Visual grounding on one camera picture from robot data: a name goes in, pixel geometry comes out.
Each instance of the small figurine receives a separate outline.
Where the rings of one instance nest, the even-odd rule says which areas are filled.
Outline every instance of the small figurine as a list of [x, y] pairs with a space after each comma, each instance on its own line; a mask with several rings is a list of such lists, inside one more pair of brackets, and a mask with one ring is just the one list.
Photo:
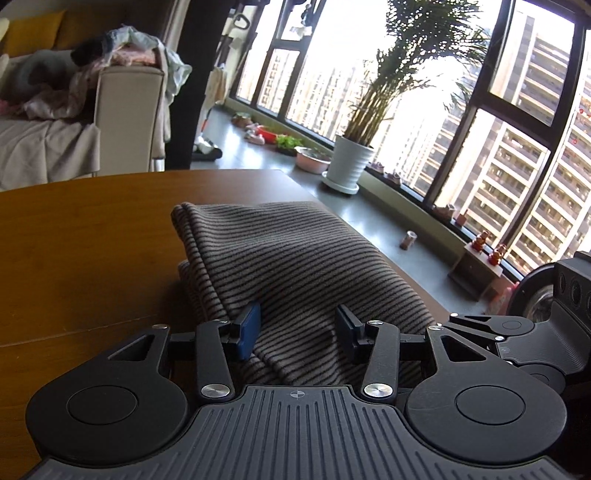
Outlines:
[[400, 176], [399, 173], [393, 171], [392, 173], [390, 173], [390, 172], [385, 173], [384, 176], [388, 180], [392, 180], [394, 182], [394, 184], [396, 184], [396, 185], [402, 185], [402, 177]]
[[472, 249], [476, 252], [482, 252], [482, 249], [486, 245], [486, 240], [491, 233], [488, 230], [483, 230], [474, 241], [470, 244]]
[[488, 263], [496, 267], [503, 257], [507, 253], [507, 246], [505, 244], [499, 244], [498, 247], [494, 249], [494, 251], [488, 256]]
[[371, 168], [373, 168], [373, 169], [374, 169], [375, 171], [377, 171], [378, 173], [382, 173], [382, 174], [384, 173], [384, 166], [383, 166], [383, 165], [382, 165], [382, 164], [381, 164], [379, 161], [377, 161], [377, 162], [373, 162], [373, 163], [370, 165], [370, 167], [371, 167]]

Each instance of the metal screw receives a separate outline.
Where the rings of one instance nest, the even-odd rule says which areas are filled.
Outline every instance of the metal screw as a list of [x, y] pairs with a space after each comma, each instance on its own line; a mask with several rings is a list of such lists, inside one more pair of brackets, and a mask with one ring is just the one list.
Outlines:
[[366, 395], [373, 398], [389, 397], [394, 392], [392, 387], [385, 383], [370, 383], [363, 389], [363, 391]]
[[230, 388], [221, 383], [211, 383], [201, 389], [201, 395], [207, 398], [223, 398], [230, 394]]

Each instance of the dark pillar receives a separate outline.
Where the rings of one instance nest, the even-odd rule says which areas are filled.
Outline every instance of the dark pillar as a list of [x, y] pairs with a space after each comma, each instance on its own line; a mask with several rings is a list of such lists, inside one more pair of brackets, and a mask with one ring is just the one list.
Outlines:
[[193, 71], [170, 108], [172, 137], [166, 145], [166, 170], [186, 170], [191, 165], [207, 79], [228, 13], [235, 4], [236, 0], [191, 0], [189, 4], [177, 52]]

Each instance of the small cup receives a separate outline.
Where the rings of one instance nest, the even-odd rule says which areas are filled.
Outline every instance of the small cup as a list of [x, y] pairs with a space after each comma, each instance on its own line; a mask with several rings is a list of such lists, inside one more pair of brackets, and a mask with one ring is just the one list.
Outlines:
[[400, 248], [402, 248], [403, 250], [408, 250], [413, 245], [416, 239], [417, 234], [409, 230], [405, 237], [402, 239], [402, 242], [400, 242]]

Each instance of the glass pane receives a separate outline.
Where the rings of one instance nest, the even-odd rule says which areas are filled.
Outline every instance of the glass pane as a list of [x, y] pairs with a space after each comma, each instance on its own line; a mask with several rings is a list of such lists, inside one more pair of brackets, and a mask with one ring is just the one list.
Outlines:
[[[479, 0], [482, 10], [475, 27], [492, 31], [500, 0]], [[287, 118], [334, 140], [350, 118], [351, 106], [360, 98], [365, 77], [364, 62], [387, 48], [386, 0], [327, 0], [301, 75], [291, 99]], [[354, 22], [355, 35], [350, 28]], [[433, 181], [464, 113], [464, 104], [448, 115], [444, 103], [461, 80], [473, 89], [479, 67], [471, 71], [451, 58], [427, 62], [423, 73], [434, 87], [402, 95], [381, 125], [372, 146], [386, 172], [399, 171], [405, 182], [425, 194]]]
[[574, 24], [517, 0], [491, 92], [552, 124], [569, 65]]
[[290, 81], [291, 72], [300, 52], [294, 50], [274, 50], [265, 80], [262, 84], [258, 105], [279, 113], [285, 89]]
[[473, 233], [497, 245], [517, 214], [548, 150], [497, 117], [479, 111], [436, 201], [466, 215]]
[[[587, 35], [587, 45], [591, 35]], [[583, 68], [569, 127], [550, 179], [509, 249], [523, 273], [539, 265], [591, 251], [591, 69]]]
[[282, 40], [299, 40], [300, 37], [297, 33], [291, 31], [291, 27], [301, 27], [301, 16], [306, 11], [306, 5], [310, 3], [307, 2], [301, 5], [294, 5], [294, 9], [291, 11], [290, 16], [287, 18], [287, 23], [283, 30], [283, 34], [281, 35]]
[[281, 2], [271, 2], [262, 12], [259, 24], [256, 26], [256, 39], [248, 52], [246, 62], [242, 70], [242, 76], [236, 96], [250, 102], [255, 93], [256, 83], [261, 74], [262, 64], [269, 50], [273, 33], [277, 27], [277, 20], [281, 11]]

